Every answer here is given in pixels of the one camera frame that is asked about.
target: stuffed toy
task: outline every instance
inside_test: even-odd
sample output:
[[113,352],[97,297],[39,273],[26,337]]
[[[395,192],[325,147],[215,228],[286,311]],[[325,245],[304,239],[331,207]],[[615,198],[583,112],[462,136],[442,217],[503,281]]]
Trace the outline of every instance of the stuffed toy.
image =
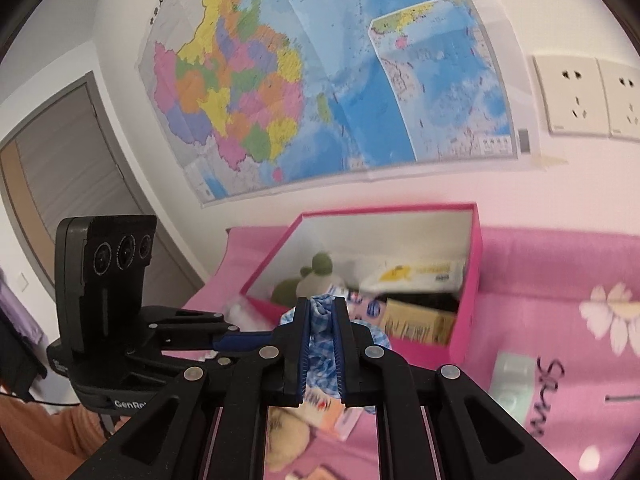
[[287,278],[273,289],[271,303],[293,308],[298,298],[311,298],[325,294],[331,285],[344,286],[344,280],[334,274],[334,263],[324,252],[316,254],[311,267],[302,267],[299,278]]

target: open box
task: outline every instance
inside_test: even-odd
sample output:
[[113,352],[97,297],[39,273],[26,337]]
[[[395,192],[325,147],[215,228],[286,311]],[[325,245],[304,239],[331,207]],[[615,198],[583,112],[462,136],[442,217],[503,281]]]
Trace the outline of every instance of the open box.
[[393,350],[413,365],[437,368],[462,364],[478,293],[482,238],[476,204],[425,204],[300,215],[242,288],[254,307],[278,322],[286,308],[269,301],[276,283],[298,275],[319,251],[330,254],[334,273],[359,283],[380,259],[465,259],[460,306],[448,346],[397,338]]

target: electrical outlet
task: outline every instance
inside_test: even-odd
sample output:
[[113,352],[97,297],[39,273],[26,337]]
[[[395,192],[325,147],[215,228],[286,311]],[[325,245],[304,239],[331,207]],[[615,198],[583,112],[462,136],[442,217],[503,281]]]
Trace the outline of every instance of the electrical outlet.
[[607,102],[598,62],[591,57],[535,56],[549,130],[609,135]]
[[614,137],[640,140],[640,70],[599,59],[610,132]]

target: orange fabric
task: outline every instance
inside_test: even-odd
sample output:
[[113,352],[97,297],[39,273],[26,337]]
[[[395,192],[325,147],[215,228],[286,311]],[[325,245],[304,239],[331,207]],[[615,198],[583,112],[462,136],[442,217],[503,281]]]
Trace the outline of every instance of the orange fabric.
[[98,415],[82,406],[49,415],[0,397],[0,428],[34,480],[65,480],[105,442]]

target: camera lens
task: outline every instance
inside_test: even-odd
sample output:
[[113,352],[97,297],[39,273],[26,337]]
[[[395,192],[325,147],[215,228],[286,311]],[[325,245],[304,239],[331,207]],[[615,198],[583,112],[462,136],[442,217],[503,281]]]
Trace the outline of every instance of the camera lens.
[[133,236],[127,235],[120,241],[120,245],[118,246],[118,254],[116,255],[118,266],[121,269],[129,267],[135,254],[136,241],[133,239]]
[[144,235],[142,240],[140,241],[140,258],[143,260],[149,256],[151,252],[151,236]]
[[94,271],[98,276],[103,275],[109,269],[111,263],[111,246],[105,242],[94,253]]

